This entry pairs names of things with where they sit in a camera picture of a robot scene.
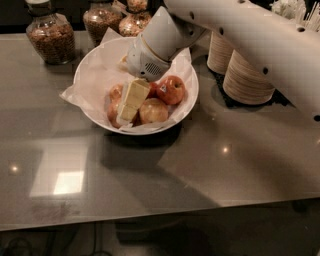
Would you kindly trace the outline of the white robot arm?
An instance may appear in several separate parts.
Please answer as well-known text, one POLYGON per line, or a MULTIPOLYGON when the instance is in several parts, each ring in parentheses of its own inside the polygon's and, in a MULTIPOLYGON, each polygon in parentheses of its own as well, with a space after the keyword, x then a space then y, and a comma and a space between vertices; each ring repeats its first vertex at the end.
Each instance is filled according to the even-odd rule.
POLYGON ((128 47, 135 77, 160 79, 208 30, 220 34, 308 118, 320 118, 320 35, 249 0, 163 0, 128 47))

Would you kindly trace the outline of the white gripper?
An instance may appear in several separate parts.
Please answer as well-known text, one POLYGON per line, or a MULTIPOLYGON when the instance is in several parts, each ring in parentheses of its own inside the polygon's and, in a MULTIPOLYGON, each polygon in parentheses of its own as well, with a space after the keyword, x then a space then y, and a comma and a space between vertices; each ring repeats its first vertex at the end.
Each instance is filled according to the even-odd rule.
POLYGON ((127 56, 121 58, 119 68, 124 72, 128 71, 134 77, 144 79, 134 79, 123 88, 116 118, 121 126, 133 122, 139 108, 149 95, 148 81, 159 80, 170 67, 170 62, 162 60, 150 49, 142 34, 133 40, 127 56))

